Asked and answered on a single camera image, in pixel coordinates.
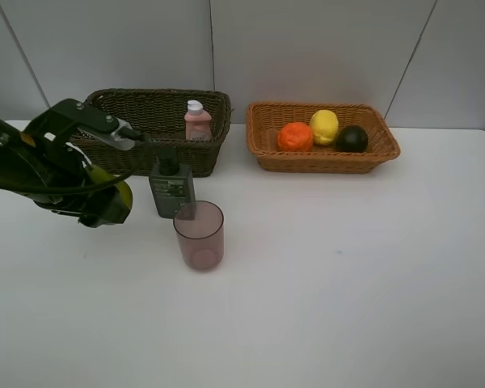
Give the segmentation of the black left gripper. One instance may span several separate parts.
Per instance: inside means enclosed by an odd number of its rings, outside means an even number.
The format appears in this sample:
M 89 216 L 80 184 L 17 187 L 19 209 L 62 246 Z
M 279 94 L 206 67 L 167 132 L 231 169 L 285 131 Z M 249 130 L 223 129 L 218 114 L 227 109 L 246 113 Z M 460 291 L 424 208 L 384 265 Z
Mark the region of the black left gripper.
M 92 163 L 72 145 L 54 146 L 30 135 L 26 138 L 35 145 L 29 149 L 31 155 L 26 158 L 35 175 L 34 180 L 27 181 L 27 186 L 41 186 L 52 191 L 58 188 L 84 189 L 97 184 L 91 182 L 86 172 Z M 36 192 L 25 196 L 43 209 L 76 217 L 79 223 L 89 228 L 124 223 L 130 214 L 130 202 L 123 199 L 121 190 L 115 186 L 100 190 L 81 194 Z

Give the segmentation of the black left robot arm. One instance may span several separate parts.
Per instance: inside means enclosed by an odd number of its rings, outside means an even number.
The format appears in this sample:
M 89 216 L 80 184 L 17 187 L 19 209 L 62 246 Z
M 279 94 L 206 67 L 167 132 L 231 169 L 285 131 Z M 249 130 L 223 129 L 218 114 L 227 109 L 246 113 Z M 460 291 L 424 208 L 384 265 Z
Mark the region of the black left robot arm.
M 46 138 L 37 137 L 0 119 L 0 184 L 42 188 L 73 188 L 105 183 L 114 176 L 90 163 L 72 145 L 63 142 L 56 158 L 73 167 L 69 172 L 46 154 Z M 73 195 L 20 194 L 52 213 L 76 217 L 90 228 L 122 224 L 131 213 L 133 194 L 129 185 L 119 182 L 95 192 Z

